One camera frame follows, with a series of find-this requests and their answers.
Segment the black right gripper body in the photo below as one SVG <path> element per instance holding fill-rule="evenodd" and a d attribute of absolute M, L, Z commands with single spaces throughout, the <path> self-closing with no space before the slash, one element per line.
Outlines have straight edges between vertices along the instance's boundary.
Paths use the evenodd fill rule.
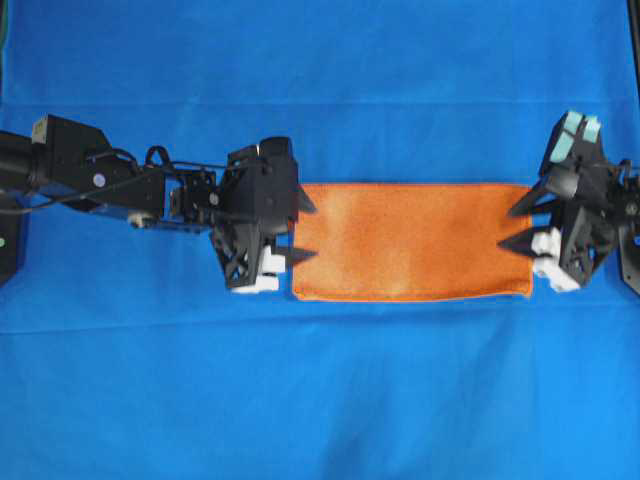
<path fill-rule="evenodd" d="M 604 151 L 596 116 L 575 110 L 561 116 L 539 170 L 539 191 L 553 198 L 550 223 L 531 241 L 533 271 L 554 291 L 585 287 L 613 253 L 625 271 L 624 231 L 616 223 L 624 173 L 625 162 L 612 162 Z"/>

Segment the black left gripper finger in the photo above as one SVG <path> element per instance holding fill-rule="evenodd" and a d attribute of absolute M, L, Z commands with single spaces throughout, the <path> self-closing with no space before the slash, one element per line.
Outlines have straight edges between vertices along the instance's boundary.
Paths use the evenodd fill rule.
<path fill-rule="evenodd" d="M 314 214 L 317 212 L 317 208 L 309 195 L 306 193 L 301 185 L 298 185 L 298 210 L 300 212 Z"/>
<path fill-rule="evenodd" d="M 292 246 L 276 246 L 275 254 L 284 257 L 286 266 L 295 266 L 313 258 L 317 252 Z"/>

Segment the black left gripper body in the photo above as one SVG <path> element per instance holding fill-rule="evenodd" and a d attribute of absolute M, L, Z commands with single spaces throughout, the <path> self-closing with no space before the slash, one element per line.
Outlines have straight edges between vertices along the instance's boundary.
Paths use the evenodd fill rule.
<path fill-rule="evenodd" d="M 275 247 L 298 220 L 298 185 L 288 137 L 269 137 L 228 155 L 210 234 L 228 289 L 276 290 L 278 275 L 293 267 Z"/>

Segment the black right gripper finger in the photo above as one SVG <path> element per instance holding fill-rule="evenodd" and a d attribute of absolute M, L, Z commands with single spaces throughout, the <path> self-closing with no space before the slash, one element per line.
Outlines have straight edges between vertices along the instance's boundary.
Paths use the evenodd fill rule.
<path fill-rule="evenodd" d="M 505 251 L 527 258 L 535 258 L 536 252 L 532 248 L 534 230 L 524 230 L 508 238 L 500 240 L 497 246 Z"/>
<path fill-rule="evenodd" d="M 558 207 L 558 200 L 551 198 L 542 202 L 542 199 L 550 194 L 551 192 L 547 187 L 537 183 L 508 210 L 507 215 L 511 218 L 516 218 L 551 214 Z"/>

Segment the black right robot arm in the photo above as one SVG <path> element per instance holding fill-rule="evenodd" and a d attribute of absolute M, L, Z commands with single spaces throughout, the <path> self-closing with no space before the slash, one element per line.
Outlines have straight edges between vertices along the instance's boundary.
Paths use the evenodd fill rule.
<path fill-rule="evenodd" d="M 601 123 L 569 110 L 554 125 L 539 179 L 509 210 L 511 218 L 546 215 L 549 222 L 499 241 L 527 257 L 557 292 L 585 287 L 610 254 L 620 275 L 639 289 L 639 173 L 629 160 L 607 159 Z"/>

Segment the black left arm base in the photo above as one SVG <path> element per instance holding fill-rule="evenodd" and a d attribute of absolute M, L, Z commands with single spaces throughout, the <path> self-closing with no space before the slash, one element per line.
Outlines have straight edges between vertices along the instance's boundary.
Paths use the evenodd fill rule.
<path fill-rule="evenodd" d="M 1 214 L 1 286 L 25 265 L 29 223 L 29 214 Z"/>

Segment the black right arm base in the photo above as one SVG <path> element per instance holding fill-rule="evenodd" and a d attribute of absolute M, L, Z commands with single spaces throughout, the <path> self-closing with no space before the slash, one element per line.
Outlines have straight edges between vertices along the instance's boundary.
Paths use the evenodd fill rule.
<path fill-rule="evenodd" d="M 635 241 L 632 220 L 626 220 L 618 227 L 618 249 L 621 278 L 632 291 L 639 294 L 639 245 Z"/>

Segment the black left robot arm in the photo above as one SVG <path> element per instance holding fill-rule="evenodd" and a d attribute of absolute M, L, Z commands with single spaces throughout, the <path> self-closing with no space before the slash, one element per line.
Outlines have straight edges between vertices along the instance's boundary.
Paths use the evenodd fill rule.
<path fill-rule="evenodd" d="M 99 128 L 54 115 L 28 136 L 1 134 L 1 281 L 22 267 L 29 214 L 64 205 L 135 229 L 208 234 L 234 293 L 279 288 L 279 275 L 314 257 L 280 246 L 300 213 L 316 213 L 287 137 L 231 152 L 223 165 L 174 161 L 161 145 L 142 162 Z"/>

